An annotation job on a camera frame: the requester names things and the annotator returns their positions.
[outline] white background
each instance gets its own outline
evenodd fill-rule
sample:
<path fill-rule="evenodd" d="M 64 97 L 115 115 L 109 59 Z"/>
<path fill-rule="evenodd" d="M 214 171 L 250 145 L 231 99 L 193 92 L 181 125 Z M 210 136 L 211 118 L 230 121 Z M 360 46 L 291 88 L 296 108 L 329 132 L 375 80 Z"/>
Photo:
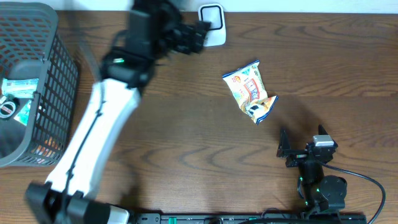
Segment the white background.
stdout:
<path fill-rule="evenodd" d="M 35 0 L 54 9 L 70 9 L 72 0 Z M 398 13 L 398 0 L 171 0 L 181 10 L 197 11 L 200 5 L 220 3 L 227 12 L 342 12 Z M 78 10 L 128 10 L 132 0 L 73 0 Z"/>

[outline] snack bag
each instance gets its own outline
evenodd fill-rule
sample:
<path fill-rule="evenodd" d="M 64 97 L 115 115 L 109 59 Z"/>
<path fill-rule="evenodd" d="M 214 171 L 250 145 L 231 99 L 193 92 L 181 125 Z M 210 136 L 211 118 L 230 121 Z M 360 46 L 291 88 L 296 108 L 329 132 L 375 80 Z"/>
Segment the snack bag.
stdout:
<path fill-rule="evenodd" d="M 258 125 L 271 112 L 278 96 L 268 97 L 262 84 L 259 60 L 223 75 L 240 109 Z"/>

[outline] gray basket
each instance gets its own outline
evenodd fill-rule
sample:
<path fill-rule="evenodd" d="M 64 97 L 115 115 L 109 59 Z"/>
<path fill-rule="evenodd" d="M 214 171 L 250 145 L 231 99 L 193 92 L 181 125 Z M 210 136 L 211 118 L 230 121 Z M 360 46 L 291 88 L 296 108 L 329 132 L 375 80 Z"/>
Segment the gray basket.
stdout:
<path fill-rule="evenodd" d="M 0 167 L 49 166 L 63 155 L 79 75 L 57 26 L 46 4 L 0 2 L 0 80 L 39 79 L 27 126 L 0 121 Z M 21 110 L 29 99 L 17 101 Z"/>

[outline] wooden table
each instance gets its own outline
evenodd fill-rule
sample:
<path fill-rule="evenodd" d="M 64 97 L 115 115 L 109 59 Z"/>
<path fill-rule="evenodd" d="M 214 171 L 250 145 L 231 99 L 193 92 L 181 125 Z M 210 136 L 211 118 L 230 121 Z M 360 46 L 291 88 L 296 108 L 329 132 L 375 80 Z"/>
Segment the wooden table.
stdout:
<path fill-rule="evenodd" d="M 60 14 L 60 33 L 75 31 Z M 125 12 L 79 12 L 81 31 L 99 60 Z M 196 14 L 186 14 L 193 21 Z M 398 17 L 364 14 L 227 13 L 227 43 L 200 55 L 172 55 L 159 67 L 139 109 L 126 123 L 106 166 L 98 200 L 163 212 L 262 212 L 304 207 L 298 170 L 275 157 L 285 126 L 297 148 L 317 125 L 339 144 L 330 164 L 383 184 L 386 206 L 376 223 L 398 220 Z M 238 108 L 222 74 L 259 59 L 271 115 L 256 126 Z M 72 132 L 90 96 L 85 70 Z M 0 169 L 0 223 L 32 223 L 28 184 L 53 167 Z M 347 212 L 368 220 L 381 193 L 372 183 L 325 169 L 348 181 Z"/>

